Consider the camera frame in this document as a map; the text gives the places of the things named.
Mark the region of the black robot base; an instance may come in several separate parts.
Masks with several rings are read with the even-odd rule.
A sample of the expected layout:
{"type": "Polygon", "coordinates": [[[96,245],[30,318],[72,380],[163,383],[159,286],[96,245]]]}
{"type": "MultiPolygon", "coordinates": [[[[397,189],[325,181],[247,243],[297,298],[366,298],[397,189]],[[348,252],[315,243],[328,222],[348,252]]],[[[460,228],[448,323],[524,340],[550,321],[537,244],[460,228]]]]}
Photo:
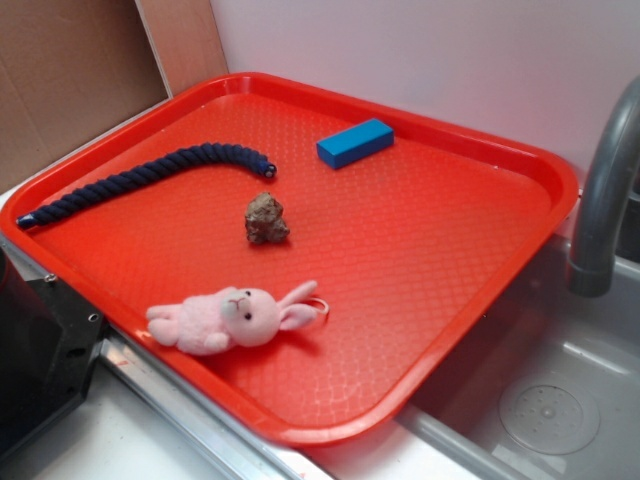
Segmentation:
{"type": "Polygon", "coordinates": [[[1,458],[87,397],[106,321],[62,279],[24,279],[1,254],[1,458]]]}

